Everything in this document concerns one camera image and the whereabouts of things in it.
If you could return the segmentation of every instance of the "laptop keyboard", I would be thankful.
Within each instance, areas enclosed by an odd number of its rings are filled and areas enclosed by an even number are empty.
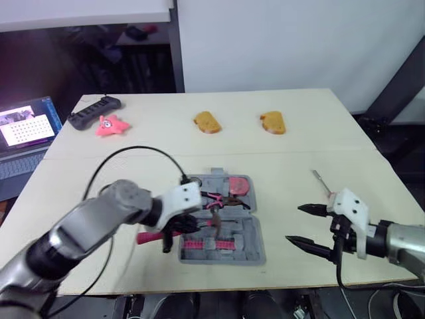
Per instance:
[[[43,156],[44,152],[0,163],[0,179],[6,179],[34,171],[43,159]]]

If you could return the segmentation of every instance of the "laptop screen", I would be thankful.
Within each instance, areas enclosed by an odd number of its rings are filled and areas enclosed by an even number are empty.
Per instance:
[[[0,153],[51,142],[61,128],[48,96],[0,108]]]

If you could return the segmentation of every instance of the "tool kit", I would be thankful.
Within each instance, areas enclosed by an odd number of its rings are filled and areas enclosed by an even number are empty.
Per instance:
[[[261,265],[266,262],[254,186],[247,175],[190,175],[201,187],[203,208],[192,215],[201,229],[181,234],[179,258],[189,264]]]

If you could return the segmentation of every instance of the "black cable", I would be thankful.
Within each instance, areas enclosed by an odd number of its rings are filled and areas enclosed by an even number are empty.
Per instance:
[[[90,189],[92,188],[94,179],[96,178],[97,174],[99,173],[99,171],[101,170],[101,168],[106,164],[107,161],[109,161],[111,158],[113,158],[115,155],[122,153],[124,151],[127,150],[134,150],[136,148],[140,148],[140,149],[144,149],[144,150],[152,150],[152,151],[156,151],[158,153],[163,154],[165,157],[169,158],[179,169],[179,171],[181,172],[181,183],[185,184],[190,182],[190,179],[187,178],[185,172],[183,171],[183,169],[181,168],[181,166],[176,162],[176,160],[174,158],[172,158],[169,154],[165,153],[164,151],[161,151],[157,148],[152,148],[150,146],[130,146],[128,148],[122,148],[114,153],[112,153],[111,155],[109,155],[106,159],[103,160],[103,162],[98,166],[98,168],[94,171],[92,177],[90,178],[90,181],[88,182],[88,185],[86,187],[86,190],[82,196],[82,200],[85,201],[87,199],[88,193],[90,192]],[[99,191],[99,194],[101,194],[106,188],[108,188],[110,186],[110,184],[103,186],[103,188],[101,188],[101,190]],[[83,297],[91,288],[93,288],[93,286],[99,281],[100,277],[103,275],[109,260],[111,258],[112,255],[112,249],[114,248],[114,237],[111,237],[110,239],[110,247],[109,247],[109,251],[108,251],[108,256],[106,257],[105,263],[101,269],[101,271],[99,272],[99,275],[94,279],[94,281],[92,282],[92,284],[87,287],[87,289],[85,291],[83,291],[81,294],[79,294],[78,296],[76,296],[74,299],[72,299],[70,302],[66,303],[64,306],[60,307],[59,309],[55,310],[54,312],[52,312],[51,314],[49,314],[47,316],[47,318],[52,318],[53,316],[56,316],[58,313],[62,312],[63,310],[67,309],[69,306],[71,306],[72,304],[74,304],[78,299],[80,299],[81,297]]]
[[[370,285],[366,287],[350,287],[345,286],[343,284],[343,281],[341,279],[341,268],[343,263],[343,246],[344,246],[344,238],[338,237],[335,240],[335,250],[337,252],[337,282],[338,286],[345,290],[350,291],[366,291],[366,290],[398,290],[403,289],[407,291],[420,291],[424,292],[425,288],[415,287],[415,286],[407,286],[403,285],[403,287],[400,286],[383,286],[385,284],[381,285]]]
[[[102,269],[99,272],[99,274],[96,277],[96,279],[93,280],[92,284],[89,287],[87,287],[85,291],[83,291],[82,293],[80,293],[78,296],[76,296],[70,302],[66,303],[64,306],[62,306],[59,309],[56,309],[54,312],[48,314],[47,318],[52,318],[53,316],[56,316],[59,312],[64,311],[69,306],[73,305],[78,299],[80,299],[81,297],[83,297],[91,288],[93,288],[93,286],[99,281],[100,277],[103,275],[103,273],[104,273],[104,271],[106,269],[106,266],[108,265],[109,260],[111,259],[112,249],[113,248],[114,248],[114,237],[111,237],[109,251],[108,251],[108,256],[106,257],[104,266],[102,267]]]
[[[120,150],[112,153],[106,159],[103,160],[103,162],[98,166],[98,168],[96,169],[96,171],[94,171],[92,178],[88,182],[88,185],[87,185],[86,191],[84,192],[84,195],[82,197],[82,200],[85,201],[87,199],[88,192],[90,191],[90,188],[92,187],[92,184],[93,184],[94,179],[96,178],[97,174],[99,173],[99,171],[101,170],[101,168],[106,164],[107,161],[109,161],[111,158],[113,158],[115,155],[117,155],[119,153],[122,153],[122,152],[128,151],[128,150],[134,150],[136,148],[140,148],[140,149],[143,149],[143,150],[152,150],[152,151],[161,153],[165,157],[169,158],[177,166],[177,168],[181,172],[181,183],[182,184],[186,184],[186,183],[190,182],[189,178],[187,178],[185,172],[183,171],[183,169],[181,168],[181,166],[179,165],[179,163],[177,163],[174,158],[172,158],[169,154],[165,153],[164,151],[161,151],[161,150],[159,150],[157,148],[152,148],[151,146],[129,146],[128,148],[122,148],[122,149],[120,149]]]

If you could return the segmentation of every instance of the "gray tool case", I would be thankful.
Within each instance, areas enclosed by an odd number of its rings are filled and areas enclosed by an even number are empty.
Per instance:
[[[200,231],[182,234],[179,243],[179,258],[187,264],[222,264],[222,265],[262,265],[266,262],[260,222],[252,216],[256,210],[254,186],[247,175],[228,175],[222,168],[212,168],[210,175],[190,175],[193,181],[201,184],[201,191],[219,193],[230,197],[229,178],[242,177],[249,183],[250,189],[244,196],[237,196],[250,209],[238,206],[224,206],[218,214],[221,218],[221,230],[215,238],[216,229],[205,226]],[[203,205],[212,203],[214,199],[203,197]],[[192,214],[199,224],[212,218],[210,209],[202,209]]]

